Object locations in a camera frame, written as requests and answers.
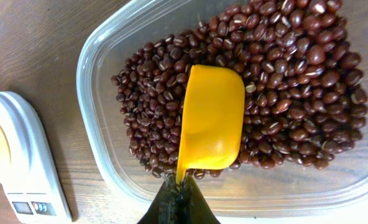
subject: transparent plastic box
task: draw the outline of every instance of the transparent plastic box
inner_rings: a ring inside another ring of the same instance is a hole
[[[133,0],[89,37],[79,58],[76,87],[94,157],[110,187],[150,203],[162,183],[129,154],[111,76],[146,42],[194,29],[199,20],[208,21],[234,2]],[[362,84],[368,92],[368,1],[346,0],[339,13],[348,19],[351,50],[363,57]],[[289,162],[272,170],[248,165],[197,183],[213,212],[228,217],[297,217],[343,207],[368,197],[368,124],[362,132],[364,140],[337,155],[325,170]]]

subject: yellow scoop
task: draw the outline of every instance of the yellow scoop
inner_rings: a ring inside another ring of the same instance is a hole
[[[204,65],[191,68],[185,93],[176,183],[187,169],[223,169],[239,152],[245,87],[228,69]]]

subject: white digital scale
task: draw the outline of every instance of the white digital scale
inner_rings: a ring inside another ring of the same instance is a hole
[[[0,129],[10,150],[0,183],[22,223],[71,223],[42,123],[21,96],[0,92]]]

